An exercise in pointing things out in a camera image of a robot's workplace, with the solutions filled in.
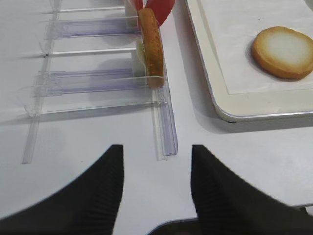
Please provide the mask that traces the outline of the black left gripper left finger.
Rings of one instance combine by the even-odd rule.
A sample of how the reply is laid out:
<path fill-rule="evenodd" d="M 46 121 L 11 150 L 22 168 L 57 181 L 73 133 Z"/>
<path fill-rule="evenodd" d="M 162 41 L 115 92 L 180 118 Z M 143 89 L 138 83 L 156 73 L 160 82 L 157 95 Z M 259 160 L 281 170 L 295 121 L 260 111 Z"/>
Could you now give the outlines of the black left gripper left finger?
<path fill-rule="evenodd" d="M 114 144 L 73 182 L 0 221 L 2 235 L 111 235 L 124 188 L 124 147 Z"/>

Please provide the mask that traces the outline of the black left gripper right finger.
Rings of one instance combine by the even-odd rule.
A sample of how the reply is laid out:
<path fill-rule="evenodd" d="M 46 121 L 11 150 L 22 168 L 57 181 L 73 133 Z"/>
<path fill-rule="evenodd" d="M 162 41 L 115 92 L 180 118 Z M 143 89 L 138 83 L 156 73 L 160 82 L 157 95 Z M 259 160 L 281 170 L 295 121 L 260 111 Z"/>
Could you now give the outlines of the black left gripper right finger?
<path fill-rule="evenodd" d="M 193 145 L 191 194 L 204 235 L 311 235 L 312 216 L 259 191 Z"/>

